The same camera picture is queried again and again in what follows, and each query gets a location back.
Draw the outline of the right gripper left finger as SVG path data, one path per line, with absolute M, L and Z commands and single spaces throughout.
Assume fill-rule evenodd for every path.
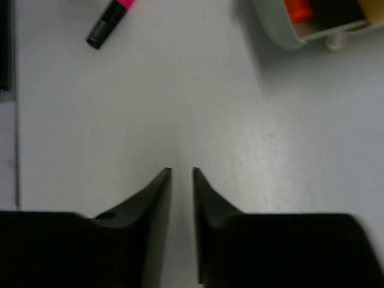
M 95 218 L 1 212 L 2 287 L 159 287 L 172 171 Z

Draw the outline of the yellow drawer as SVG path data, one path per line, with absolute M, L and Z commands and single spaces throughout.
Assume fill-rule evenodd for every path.
M 381 24 L 384 18 L 384 0 L 359 0 L 360 8 L 370 24 Z

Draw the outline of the pink highlighter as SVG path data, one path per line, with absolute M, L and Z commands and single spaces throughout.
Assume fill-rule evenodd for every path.
M 127 14 L 135 0 L 112 0 L 95 22 L 85 41 L 94 49 L 99 49 Z

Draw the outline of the orange highlighter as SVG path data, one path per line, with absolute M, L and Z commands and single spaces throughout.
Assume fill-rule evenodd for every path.
M 284 4 L 293 23 L 308 21 L 313 17 L 308 0 L 284 0 Z

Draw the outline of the grey bottom drawer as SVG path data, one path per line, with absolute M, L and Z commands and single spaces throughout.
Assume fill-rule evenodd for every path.
M 315 20 L 293 23 L 283 1 L 254 1 L 253 5 L 267 36 L 286 50 L 300 49 L 311 41 L 331 39 L 368 26 L 368 22 L 363 19 L 332 28 Z

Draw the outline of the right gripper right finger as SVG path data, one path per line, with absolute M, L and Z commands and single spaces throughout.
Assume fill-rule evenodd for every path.
M 193 169 L 197 280 L 203 287 L 382 287 L 360 222 L 343 213 L 246 213 Z

